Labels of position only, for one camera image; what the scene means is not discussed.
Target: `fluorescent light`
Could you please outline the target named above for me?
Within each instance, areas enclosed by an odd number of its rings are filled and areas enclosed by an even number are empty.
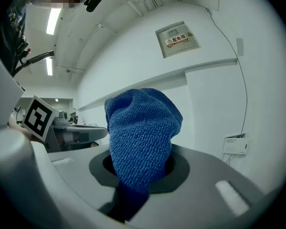
[[[54,35],[56,22],[60,12],[61,9],[51,9],[47,27],[47,34]]]
[[[48,75],[53,75],[52,72],[52,58],[47,58],[47,71],[48,71]]]

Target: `blue microfiber cloth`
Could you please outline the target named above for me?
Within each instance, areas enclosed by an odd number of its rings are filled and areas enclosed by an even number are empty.
[[[126,219],[148,199],[148,186],[165,176],[171,138],[182,115],[162,92],[131,89],[105,101],[112,164]]]

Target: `white machine surface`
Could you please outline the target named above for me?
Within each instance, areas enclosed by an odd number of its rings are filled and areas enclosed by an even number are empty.
[[[51,153],[52,161],[68,159],[56,169],[68,186],[96,209],[111,202],[115,189],[102,186],[89,171],[89,162],[106,152],[108,145],[82,150]],[[218,181],[227,180],[249,205],[255,204],[262,192],[248,179],[218,158],[173,145],[173,152],[190,164],[190,173],[178,189],[170,193],[151,194],[140,211],[129,221],[138,228],[208,228],[235,216],[216,189]]]
[[[62,129],[56,129],[50,126],[44,145],[48,153],[65,151],[65,147],[60,147],[57,142],[57,134],[69,134],[67,145],[68,150],[90,147],[91,143],[107,136],[108,131],[104,127],[94,127],[86,125],[67,125]],[[73,141],[73,133],[77,134],[79,139]]]

